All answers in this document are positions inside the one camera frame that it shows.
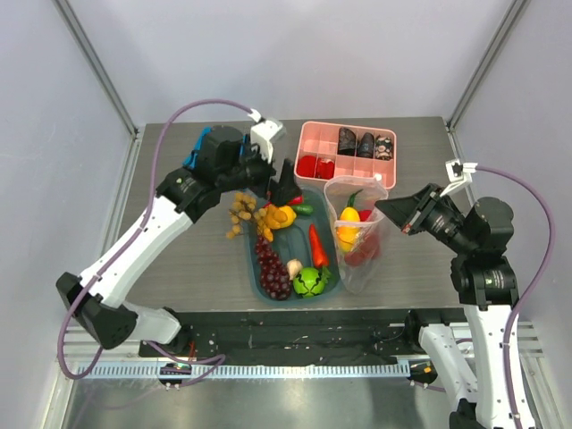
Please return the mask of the toy green onion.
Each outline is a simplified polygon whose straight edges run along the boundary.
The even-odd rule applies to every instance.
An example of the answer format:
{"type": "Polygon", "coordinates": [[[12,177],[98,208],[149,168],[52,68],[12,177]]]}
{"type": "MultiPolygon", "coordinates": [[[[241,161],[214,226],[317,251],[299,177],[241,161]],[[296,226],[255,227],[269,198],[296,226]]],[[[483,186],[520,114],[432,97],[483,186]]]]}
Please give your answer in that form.
{"type": "Polygon", "coordinates": [[[349,196],[349,198],[348,198],[346,207],[354,208],[354,207],[355,207],[356,198],[357,198],[358,194],[361,193],[361,192],[362,192],[362,189],[360,189],[360,190],[358,190],[358,191],[356,191],[356,192],[353,192],[353,193],[349,196]]]}

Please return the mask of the red toy lobster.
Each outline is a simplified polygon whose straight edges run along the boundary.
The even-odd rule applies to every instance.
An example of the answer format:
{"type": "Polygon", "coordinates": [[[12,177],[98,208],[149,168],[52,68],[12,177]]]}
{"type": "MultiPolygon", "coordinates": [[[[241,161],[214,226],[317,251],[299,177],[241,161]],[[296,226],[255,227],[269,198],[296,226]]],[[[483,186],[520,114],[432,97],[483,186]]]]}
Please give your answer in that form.
{"type": "Polygon", "coordinates": [[[347,265],[357,267],[365,265],[381,255],[381,240],[376,234],[364,236],[363,239],[345,255],[347,265]]]}

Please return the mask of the yellow toy mango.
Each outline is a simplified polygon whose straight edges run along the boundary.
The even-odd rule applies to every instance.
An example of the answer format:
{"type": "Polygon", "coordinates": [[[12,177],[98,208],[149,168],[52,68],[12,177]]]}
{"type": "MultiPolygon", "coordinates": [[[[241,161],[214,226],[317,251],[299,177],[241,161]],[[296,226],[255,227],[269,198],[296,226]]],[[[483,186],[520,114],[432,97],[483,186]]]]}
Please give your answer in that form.
{"type": "MultiPolygon", "coordinates": [[[[357,209],[345,207],[341,212],[340,220],[343,222],[360,223],[357,209]]],[[[343,252],[349,253],[352,250],[359,231],[360,228],[353,225],[342,225],[336,229],[338,244],[343,252]]]]}

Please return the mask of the orange toy carrot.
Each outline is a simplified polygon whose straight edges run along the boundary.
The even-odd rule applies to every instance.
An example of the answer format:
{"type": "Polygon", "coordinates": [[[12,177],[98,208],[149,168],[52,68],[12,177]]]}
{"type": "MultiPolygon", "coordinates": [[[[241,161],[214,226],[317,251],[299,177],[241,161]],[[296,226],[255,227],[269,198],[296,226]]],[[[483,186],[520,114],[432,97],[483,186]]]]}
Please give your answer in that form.
{"type": "Polygon", "coordinates": [[[329,258],[325,252],[322,241],[317,232],[317,228],[313,223],[308,228],[308,238],[312,252],[312,260],[315,268],[321,268],[329,265],[329,258]]]}

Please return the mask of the clear zip top bag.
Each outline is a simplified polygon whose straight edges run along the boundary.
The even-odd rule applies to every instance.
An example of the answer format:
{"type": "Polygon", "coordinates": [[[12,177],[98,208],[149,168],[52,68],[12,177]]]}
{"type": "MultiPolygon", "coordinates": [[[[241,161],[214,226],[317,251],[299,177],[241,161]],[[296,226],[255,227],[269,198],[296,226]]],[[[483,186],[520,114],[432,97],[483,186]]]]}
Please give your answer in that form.
{"type": "Polygon", "coordinates": [[[352,294],[363,291],[381,262],[386,218],[375,203],[387,197],[380,173],[336,176],[324,185],[341,282],[352,294]]]}

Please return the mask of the green toy melon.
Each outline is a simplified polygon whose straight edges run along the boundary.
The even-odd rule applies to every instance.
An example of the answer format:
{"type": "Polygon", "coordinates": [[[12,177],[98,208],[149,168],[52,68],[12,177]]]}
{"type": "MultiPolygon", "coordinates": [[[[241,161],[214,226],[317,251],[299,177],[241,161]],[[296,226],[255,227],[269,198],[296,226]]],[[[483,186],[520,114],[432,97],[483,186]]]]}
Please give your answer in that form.
{"type": "Polygon", "coordinates": [[[302,298],[313,298],[324,292],[327,276],[314,267],[302,268],[292,281],[294,291],[302,298]]]}

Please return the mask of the red toy apple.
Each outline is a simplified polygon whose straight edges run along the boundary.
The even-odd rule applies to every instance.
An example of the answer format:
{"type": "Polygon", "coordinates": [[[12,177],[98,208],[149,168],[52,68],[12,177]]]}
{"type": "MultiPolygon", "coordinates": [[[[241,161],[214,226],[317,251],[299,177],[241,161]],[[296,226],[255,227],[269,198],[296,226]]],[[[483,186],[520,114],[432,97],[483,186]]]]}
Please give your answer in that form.
{"type": "Polygon", "coordinates": [[[364,209],[364,210],[360,210],[358,212],[359,219],[361,222],[367,222],[368,219],[370,218],[371,214],[372,214],[371,209],[364,209]]]}

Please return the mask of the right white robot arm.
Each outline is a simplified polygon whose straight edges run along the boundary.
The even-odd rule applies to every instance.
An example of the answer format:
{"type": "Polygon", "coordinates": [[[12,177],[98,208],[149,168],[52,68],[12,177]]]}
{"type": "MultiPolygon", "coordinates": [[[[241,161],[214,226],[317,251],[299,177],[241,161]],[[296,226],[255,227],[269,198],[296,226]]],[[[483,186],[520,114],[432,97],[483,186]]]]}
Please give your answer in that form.
{"type": "Polygon", "coordinates": [[[425,352],[448,396],[451,428],[534,428],[521,372],[515,308],[517,277],[505,252],[513,236],[513,211],[492,197],[467,214],[429,184],[405,198],[375,206],[407,235],[427,232],[455,254],[450,278],[467,319],[474,351],[469,365],[452,329],[436,318],[412,315],[403,340],[425,352]]]}

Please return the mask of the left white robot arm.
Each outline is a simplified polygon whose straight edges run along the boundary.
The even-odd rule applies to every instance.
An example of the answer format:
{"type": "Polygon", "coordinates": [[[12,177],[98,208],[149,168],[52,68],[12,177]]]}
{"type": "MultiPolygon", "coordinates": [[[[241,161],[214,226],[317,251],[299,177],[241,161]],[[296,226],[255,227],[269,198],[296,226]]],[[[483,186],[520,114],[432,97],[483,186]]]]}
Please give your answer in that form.
{"type": "Polygon", "coordinates": [[[300,195],[294,163],[285,160],[279,172],[273,166],[274,146],[284,133],[275,120],[253,125],[247,134],[231,126],[205,128],[182,166],[156,187],[151,208],[93,265],[59,277],[63,303],[100,347],[154,341],[173,357],[189,349],[190,335],[174,311],[135,306],[126,297],[156,257],[223,193],[248,189],[276,206],[300,195]]]}

